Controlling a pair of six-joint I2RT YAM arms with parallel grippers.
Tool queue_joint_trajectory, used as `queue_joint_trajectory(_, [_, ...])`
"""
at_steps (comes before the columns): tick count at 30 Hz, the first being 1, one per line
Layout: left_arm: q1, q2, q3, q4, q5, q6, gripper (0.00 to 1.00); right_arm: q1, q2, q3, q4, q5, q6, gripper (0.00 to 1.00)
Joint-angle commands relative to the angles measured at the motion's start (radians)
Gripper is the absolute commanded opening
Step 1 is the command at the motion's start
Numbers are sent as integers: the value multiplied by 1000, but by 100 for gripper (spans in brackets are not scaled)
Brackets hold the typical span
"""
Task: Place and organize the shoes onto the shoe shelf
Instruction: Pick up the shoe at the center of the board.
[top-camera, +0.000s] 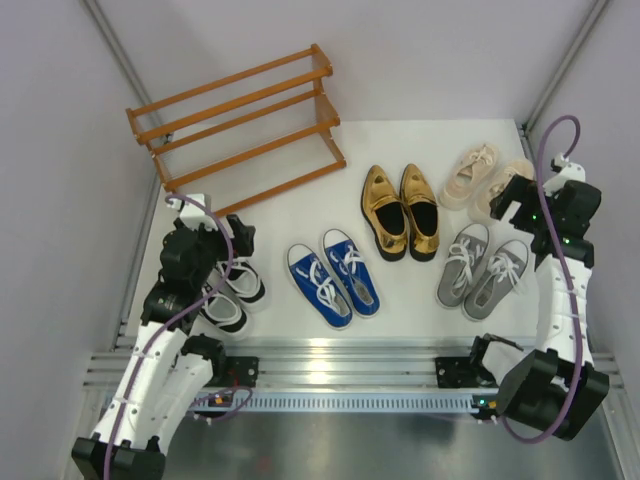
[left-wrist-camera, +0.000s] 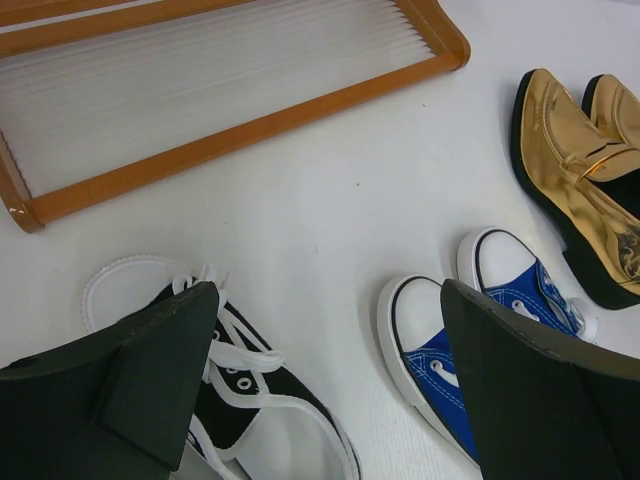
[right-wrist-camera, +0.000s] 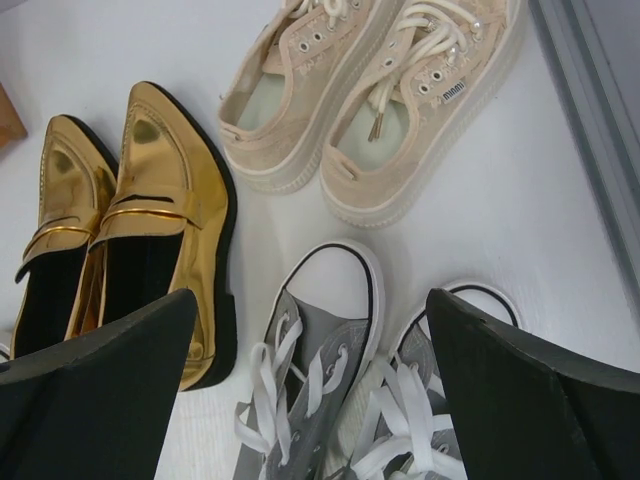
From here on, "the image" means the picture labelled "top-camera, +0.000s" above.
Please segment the black white sneaker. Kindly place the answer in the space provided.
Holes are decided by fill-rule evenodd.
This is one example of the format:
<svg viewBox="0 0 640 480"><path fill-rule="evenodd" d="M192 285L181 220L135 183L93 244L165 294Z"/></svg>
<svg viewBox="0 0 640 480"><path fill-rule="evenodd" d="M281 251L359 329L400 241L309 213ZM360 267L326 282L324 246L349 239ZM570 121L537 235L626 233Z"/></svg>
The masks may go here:
<svg viewBox="0 0 640 480"><path fill-rule="evenodd" d="M217 273L223 275L228 266L231 266L231 270L226 284L243 307L250 312L264 309L267 304L266 287L249 258L237 257L231 263L219 261L216 264Z"/></svg>
<svg viewBox="0 0 640 480"><path fill-rule="evenodd" d="M208 298L202 305L200 314L217 333L231 340L242 340L249 333L248 314L232 297L224 293L216 293Z"/></svg>

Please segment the gold loafer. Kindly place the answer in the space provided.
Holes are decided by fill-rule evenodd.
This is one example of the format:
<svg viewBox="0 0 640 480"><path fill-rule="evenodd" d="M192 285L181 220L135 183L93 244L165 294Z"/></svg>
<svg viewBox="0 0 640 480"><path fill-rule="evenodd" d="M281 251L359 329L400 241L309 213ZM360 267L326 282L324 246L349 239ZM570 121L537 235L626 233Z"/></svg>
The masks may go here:
<svg viewBox="0 0 640 480"><path fill-rule="evenodd" d="M379 165L373 165L367 172L360 207L374 235L380 256L389 262L401 260L408 248L408 227L403 204Z"/></svg>
<svg viewBox="0 0 640 480"><path fill-rule="evenodd" d="M413 163L404 169L400 196L410 225L410 255L419 262L429 262L440 245L438 205L431 186Z"/></svg>

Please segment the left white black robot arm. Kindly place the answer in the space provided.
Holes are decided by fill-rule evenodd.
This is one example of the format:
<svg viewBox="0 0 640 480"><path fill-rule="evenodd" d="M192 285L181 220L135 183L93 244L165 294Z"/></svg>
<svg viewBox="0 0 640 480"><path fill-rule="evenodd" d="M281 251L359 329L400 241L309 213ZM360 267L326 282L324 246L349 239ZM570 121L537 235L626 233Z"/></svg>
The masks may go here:
<svg viewBox="0 0 640 480"><path fill-rule="evenodd" d="M197 394L220 384L228 363L221 341L191 332L218 263L252 255L255 229L235 214L220 231L212 219L179 217L162 241L158 278L143 302L128 365L89 437L71 457L85 479L159 479L171 440Z"/></svg>

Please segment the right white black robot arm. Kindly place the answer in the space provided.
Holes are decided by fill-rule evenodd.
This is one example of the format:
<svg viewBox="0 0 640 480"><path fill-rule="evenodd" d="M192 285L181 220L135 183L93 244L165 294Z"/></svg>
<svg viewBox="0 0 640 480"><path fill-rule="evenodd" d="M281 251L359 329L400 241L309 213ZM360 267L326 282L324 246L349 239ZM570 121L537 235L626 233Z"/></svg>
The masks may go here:
<svg viewBox="0 0 640 480"><path fill-rule="evenodd" d="M496 383L495 411L569 441L609 392L609 377L594 367L586 326L586 293L595 250L584 235L601 203L599 189L567 180L547 193L535 181L514 177L491 201L491 215L501 219L512 203L518 230L532 234L539 291L535 346L525 351L515 342L486 334L475 339L467 372L476 384Z"/></svg>

